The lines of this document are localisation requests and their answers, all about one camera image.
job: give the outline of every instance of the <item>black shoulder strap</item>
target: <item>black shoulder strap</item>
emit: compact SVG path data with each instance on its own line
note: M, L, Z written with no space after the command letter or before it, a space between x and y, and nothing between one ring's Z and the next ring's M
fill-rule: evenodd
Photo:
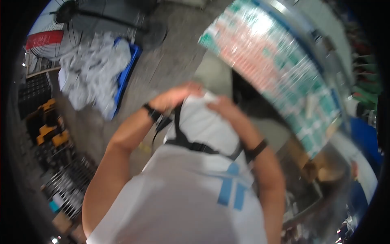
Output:
M176 131L176 138L172 140L167 140L165 143L172 144L176 146L182 146L185 148L188 148L192 151L201 151L208 154L221 154L222 156L225 156L232 161L236 160L240 153L242 152L241 143L238 143L236 150L232 155L224 155L218 151L213 150L211 147L209 147L206 144L198 143L198 142L189 142L187 137L184 135L184 133L180 130L179 122L180 122L180 111L183 104L177 106L175 110L175 131Z

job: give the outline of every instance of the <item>white t-shirt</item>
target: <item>white t-shirt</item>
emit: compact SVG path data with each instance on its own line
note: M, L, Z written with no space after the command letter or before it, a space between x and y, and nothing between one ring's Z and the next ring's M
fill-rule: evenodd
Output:
M230 124L188 98L180 128L190 142L203 142L227 155L238 136ZM166 138L175 136L172 126ZM232 162L165 144L142 173L121 190L87 244L267 243L253 176L241 155Z

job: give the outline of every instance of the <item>wristband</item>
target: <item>wristband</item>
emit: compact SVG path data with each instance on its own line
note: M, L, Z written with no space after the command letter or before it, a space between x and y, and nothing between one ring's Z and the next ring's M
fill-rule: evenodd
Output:
M257 147L253 150L248 150L249 158L255 160L255 158L268 146L266 140L262 140Z

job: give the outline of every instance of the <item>black wristwatch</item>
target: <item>black wristwatch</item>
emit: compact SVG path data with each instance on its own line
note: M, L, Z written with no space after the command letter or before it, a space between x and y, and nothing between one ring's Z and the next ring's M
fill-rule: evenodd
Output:
M266 140L262 140L261 143L255 147L253 150L248 150L248 156L251 160L255 160L255 158L267 147Z
M162 113L158 112L156 109L153 109L149 106L149 103L143 105L144 108L148 110L150 118L156 123L158 119L162 116Z

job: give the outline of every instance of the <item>metal rack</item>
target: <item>metal rack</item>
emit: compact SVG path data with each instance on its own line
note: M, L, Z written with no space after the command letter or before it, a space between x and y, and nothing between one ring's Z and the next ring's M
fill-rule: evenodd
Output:
M96 171L93 162L85 155L76 155L46 184L50 199L61 202L60 210L70 220L78 217L82 209L84 194Z

